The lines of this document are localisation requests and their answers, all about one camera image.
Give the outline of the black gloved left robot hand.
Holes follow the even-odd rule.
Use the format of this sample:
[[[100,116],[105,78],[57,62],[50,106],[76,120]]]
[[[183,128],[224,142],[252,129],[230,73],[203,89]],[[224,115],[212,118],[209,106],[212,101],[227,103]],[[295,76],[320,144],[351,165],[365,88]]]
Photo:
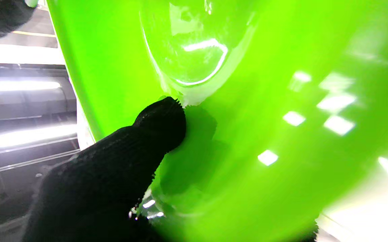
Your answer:
[[[165,97],[42,178],[22,242],[164,242],[143,216],[128,216],[164,156],[185,138],[180,102]]]

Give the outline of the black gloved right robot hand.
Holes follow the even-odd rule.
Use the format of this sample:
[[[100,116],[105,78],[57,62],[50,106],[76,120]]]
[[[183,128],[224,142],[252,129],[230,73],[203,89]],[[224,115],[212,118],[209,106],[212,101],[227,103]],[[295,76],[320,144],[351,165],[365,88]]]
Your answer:
[[[0,0],[0,38],[27,23],[37,9],[37,0]]]

